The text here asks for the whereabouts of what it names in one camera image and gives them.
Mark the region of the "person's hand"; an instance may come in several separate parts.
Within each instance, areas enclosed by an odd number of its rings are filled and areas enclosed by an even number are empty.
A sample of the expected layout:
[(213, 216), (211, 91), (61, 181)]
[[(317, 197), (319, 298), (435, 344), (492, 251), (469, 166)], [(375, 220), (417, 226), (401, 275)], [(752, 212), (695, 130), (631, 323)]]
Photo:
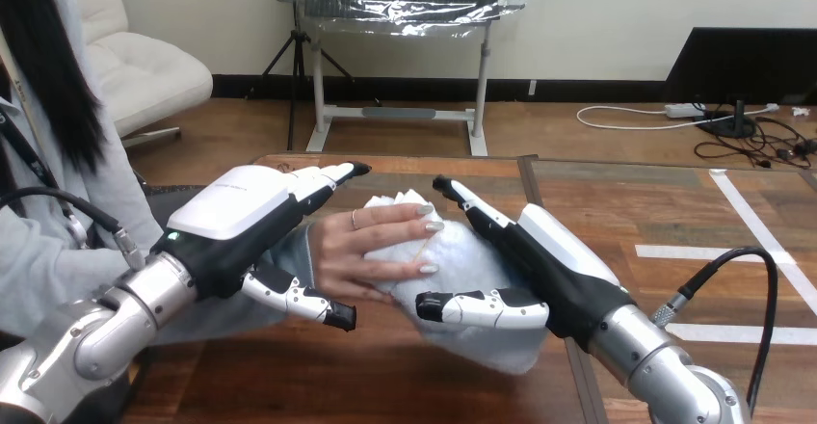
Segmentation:
[(438, 271), (431, 262), (367, 260), (365, 255), (401, 243), (425, 240), (444, 228), (426, 217), (430, 205), (404, 203), (356, 209), (328, 216), (308, 230), (316, 288), (332, 298), (356, 298), (392, 304), (378, 281), (423, 278)]

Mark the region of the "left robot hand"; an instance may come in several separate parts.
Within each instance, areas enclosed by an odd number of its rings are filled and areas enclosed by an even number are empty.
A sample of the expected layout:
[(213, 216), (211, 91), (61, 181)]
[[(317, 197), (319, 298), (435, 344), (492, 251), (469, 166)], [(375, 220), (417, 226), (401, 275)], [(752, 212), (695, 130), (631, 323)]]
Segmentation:
[(171, 214), (150, 253), (180, 263), (200, 300), (242, 293), (282, 313), (352, 331), (355, 307), (277, 266), (259, 270), (256, 264), (339, 185), (370, 170), (359, 162), (290, 173), (259, 165), (233, 168)]

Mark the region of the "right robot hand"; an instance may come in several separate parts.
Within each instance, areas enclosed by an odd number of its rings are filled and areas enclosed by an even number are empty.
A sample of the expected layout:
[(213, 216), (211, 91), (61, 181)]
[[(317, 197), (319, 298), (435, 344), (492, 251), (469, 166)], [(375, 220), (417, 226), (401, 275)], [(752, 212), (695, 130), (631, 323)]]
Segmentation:
[(550, 213), (527, 204), (512, 220), (459, 181), (438, 176), (433, 187), (454, 201), (479, 236), (523, 279), (523, 288), (420, 294), (426, 321), (499, 329), (547, 328), (596, 357), (644, 357), (637, 341), (649, 322), (610, 268)]

